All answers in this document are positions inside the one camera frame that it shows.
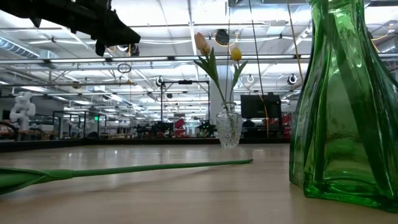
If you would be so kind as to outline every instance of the red object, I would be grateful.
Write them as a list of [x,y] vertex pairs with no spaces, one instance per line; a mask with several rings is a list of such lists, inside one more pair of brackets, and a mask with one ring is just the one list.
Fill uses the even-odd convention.
[[179,119],[174,123],[174,135],[176,138],[186,138],[185,129],[183,128],[185,121],[183,119]]

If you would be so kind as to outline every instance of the green glass vase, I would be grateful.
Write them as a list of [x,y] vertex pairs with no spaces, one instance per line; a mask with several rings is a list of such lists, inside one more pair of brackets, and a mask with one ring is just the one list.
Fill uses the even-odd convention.
[[398,83],[362,0],[309,0],[312,57],[294,120],[290,181],[307,197],[398,213]]

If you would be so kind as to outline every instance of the hanging cord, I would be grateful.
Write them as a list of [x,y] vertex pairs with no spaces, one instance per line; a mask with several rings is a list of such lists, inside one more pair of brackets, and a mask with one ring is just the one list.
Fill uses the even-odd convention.
[[304,83],[303,73],[302,73],[302,71],[301,71],[300,56],[299,56],[299,52],[298,52],[298,49],[297,49],[296,35],[294,34],[294,28],[293,28],[293,22],[292,22],[292,14],[290,13],[290,3],[289,3],[289,0],[286,0],[286,3],[287,3],[287,10],[288,10],[288,12],[289,12],[290,28],[292,29],[294,50],[295,50],[295,52],[296,52],[296,58],[297,58],[297,63],[298,63],[298,70],[299,70],[299,72],[300,72],[301,82]]
[[260,97],[261,101],[262,101],[263,104],[264,104],[264,111],[265,111],[265,114],[266,114],[267,138],[269,138],[268,113],[267,113],[267,106],[266,106],[266,104],[264,103],[264,100],[262,99],[262,97],[264,96],[264,90],[262,89],[261,70],[260,70],[260,60],[259,60],[259,52],[258,52],[258,49],[257,49],[256,31],[255,31],[255,28],[254,28],[253,13],[252,13],[252,10],[251,10],[251,0],[249,0],[249,7],[250,7],[250,15],[251,15],[251,25],[252,25],[252,28],[253,28],[254,45],[256,46],[257,66],[258,66],[258,69],[259,69],[259,77],[260,77],[261,96],[259,95],[259,97]]
[[227,44],[227,50],[226,50],[226,80],[225,80],[225,97],[227,97],[227,89],[228,89],[228,75],[229,75],[229,55],[231,54],[231,51],[229,49],[229,25],[231,23],[231,3],[228,1],[228,44]]

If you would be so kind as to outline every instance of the ceiling fixture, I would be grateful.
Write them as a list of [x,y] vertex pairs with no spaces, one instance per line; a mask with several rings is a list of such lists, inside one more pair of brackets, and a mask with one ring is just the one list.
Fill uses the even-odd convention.
[[160,75],[159,78],[156,79],[156,86],[157,86],[157,87],[160,87],[160,85],[161,85],[162,82],[163,82],[163,78],[162,78],[162,76]]
[[227,46],[229,44],[229,35],[226,29],[217,30],[217,33],[215,34],[215,40],[217,44]]
[[90,105],[91,104],[91,102],[89,102],[89,101],[82,101],[82,100],[75,100],[74,102],[77,104],[80,104],[80,105]]
[[290,77],[287,78],[287,84],[294,85],[297,82],[297,76],[292,74]]
[[248,76],[248,82],[249,83],[252,83],[254,81],[254,78],[251,76],[251,74],[249,74],[249,76]]

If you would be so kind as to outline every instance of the table surface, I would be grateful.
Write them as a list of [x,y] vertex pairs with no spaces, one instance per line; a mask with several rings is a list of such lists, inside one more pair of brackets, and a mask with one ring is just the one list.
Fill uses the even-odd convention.
[[398,215],[305,198],[289,145],[84,146],[0,154],[0,166],[99,169],[254,158],[236,166],[82,177],[0,195],[0,223],[398,223]]

